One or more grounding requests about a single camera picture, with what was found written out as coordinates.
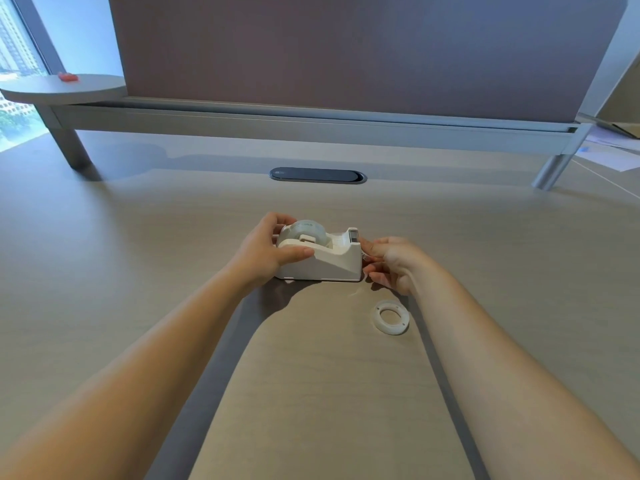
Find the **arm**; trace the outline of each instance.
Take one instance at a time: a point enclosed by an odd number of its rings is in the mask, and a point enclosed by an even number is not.
[[[141,479],[240,300],[279,266],[313,254],[273,246],[293,222],[265,216],[222,271],[21,438],[0,477]]]
[[[604,423],[410,242],[362,242],[372,281],[412,294],[493,480],[640,479]]]

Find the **plastic ring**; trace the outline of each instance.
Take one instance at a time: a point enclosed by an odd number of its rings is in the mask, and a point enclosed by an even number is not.
[[[390,323],[382,320],[382,316],[380,316],[380,313],[386,310],[397,313],[400,316],[400,323],[391,325]],[[378,330],[388,335],[400,335],[401,333],[404,333],[407,328],[409,328],[409,312],[400,303],[391,299],[380,301],[373,308],[371,319],[373,320],[373,324]]]

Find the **white sheet of paper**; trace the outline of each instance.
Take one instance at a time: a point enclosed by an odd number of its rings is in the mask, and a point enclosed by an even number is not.
[[[601,144],[583,144],[575,156],[617,171],[640,168],[640,155]]]
[[[587,136],[587,141],[640,152],[640,139],[628,138],[598,126],[594,126],[591,129]]]

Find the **white tape dispenser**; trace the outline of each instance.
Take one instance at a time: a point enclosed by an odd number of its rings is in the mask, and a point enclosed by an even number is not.
[[[315,256],[286,264],[276,273],[281,280],[360,281],[362,279],[362,249],[358,230],[349,227],[342,234],[327,234],[315,221],[298,221],[285,226],[277,247],[307,246]]]

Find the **red object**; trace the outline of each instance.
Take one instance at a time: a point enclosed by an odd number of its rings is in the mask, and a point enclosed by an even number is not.
[[[75,82],[77,80],[80,80],[80,78],[76,76],[76,74],[69,74],[69,72],[58,72],[58,77],[63,82]]]

